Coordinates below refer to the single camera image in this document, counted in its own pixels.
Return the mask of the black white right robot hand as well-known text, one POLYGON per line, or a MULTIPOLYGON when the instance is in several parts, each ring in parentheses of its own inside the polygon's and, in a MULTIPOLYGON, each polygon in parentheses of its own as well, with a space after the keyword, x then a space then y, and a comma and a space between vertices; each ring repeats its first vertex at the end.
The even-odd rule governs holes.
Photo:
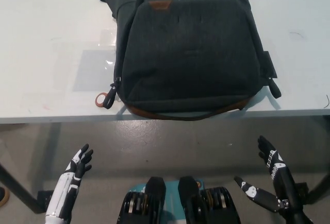
POLYGON ((295 181, 278 150, 262 135, 257 142, 259 156, 263 159, 269 171, 275 194, 273 195, 251 185, 238 176, 234 177, 235 182, 251 201, 273 213, 280 213, 285 210, 302 211, 303 204, 296 189, 295 181))

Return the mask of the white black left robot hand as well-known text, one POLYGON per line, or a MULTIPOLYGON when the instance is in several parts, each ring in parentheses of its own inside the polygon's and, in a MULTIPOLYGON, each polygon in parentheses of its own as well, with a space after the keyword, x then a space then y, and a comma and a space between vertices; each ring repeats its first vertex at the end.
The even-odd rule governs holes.
POLYGON ((93 150, 85 144, 61 174, 45 214, 46 223, 70 223, 84 174, 92 168, 93 150))

